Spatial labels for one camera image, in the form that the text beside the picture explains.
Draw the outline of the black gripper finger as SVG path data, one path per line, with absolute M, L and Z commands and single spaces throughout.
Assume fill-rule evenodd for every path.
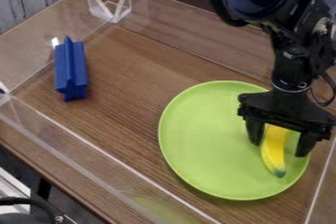
M 313 150 L 318 142 L 318 133 L 316 131 L 306 131 L 300 134 L 294 156 L 305 157 Z
M 246 128 L 248 138 L 250 142 L 256 146 L 258 146 L 261 144 L 261 140 L 264 136 L 265 123 L 252 118 L 248 118 L 245 120 L 245 128 Z

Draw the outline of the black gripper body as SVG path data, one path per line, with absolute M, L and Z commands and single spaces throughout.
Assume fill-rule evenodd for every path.
M 306 92 L 285 92 L 272 89 L 266 92 L 241 93 L 237 96 L 237 115 L 252 118 L 300 133 L 316 131 L 318 140 L 328 140 L 336 118 L 308 98 Z

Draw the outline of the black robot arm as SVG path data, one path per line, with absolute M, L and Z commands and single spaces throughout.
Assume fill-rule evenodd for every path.
M 325 80 L 336 99 L 328 69 L 336 66 L 336 17 L 324 0 L 209 0 L 221 20 L 232 27 L 256 25 L 270 36 L 274 67 L 272 89 L 237 96 L 237 114 L 249 140 L 261 143 L 266 125 L 298 132 L 294 155 L 306 156 L 318 141 L 330 138 L 336 117 L 312 90 Z

